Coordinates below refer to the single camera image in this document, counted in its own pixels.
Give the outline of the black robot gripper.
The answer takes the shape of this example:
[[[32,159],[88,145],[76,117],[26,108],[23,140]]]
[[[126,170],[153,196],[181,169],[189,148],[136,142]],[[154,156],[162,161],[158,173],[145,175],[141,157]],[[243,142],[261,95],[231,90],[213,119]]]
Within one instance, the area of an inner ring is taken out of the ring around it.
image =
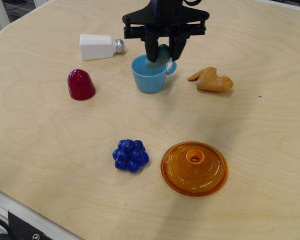
[[[170,57],[177,61],[190,36],[204,35],[210,14],[195,9],[199,0],[151,0],[140,10],[122,17],[125,39],[144,40],[147,59],[157,60],[158,38],[169,37]]]

